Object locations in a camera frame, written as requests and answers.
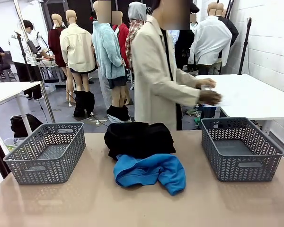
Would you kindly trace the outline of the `person left hand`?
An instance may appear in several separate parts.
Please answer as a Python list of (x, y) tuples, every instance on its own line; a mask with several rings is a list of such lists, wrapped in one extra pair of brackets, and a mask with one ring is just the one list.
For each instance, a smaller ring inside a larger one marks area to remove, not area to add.
[(212, 80), (211, 78), (206, 79), (199, 79), (196, 83), (197, 89), (203, 89), (203, 88), (215, 88), (216, 82)]

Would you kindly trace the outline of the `person right hand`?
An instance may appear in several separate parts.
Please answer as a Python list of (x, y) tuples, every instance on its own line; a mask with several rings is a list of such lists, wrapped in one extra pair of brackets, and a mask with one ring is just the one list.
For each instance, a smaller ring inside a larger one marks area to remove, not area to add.
[(212, 90), (201, 90), (198, 102), (203, 105), (217, 105), (221, 100), (221, 94)]

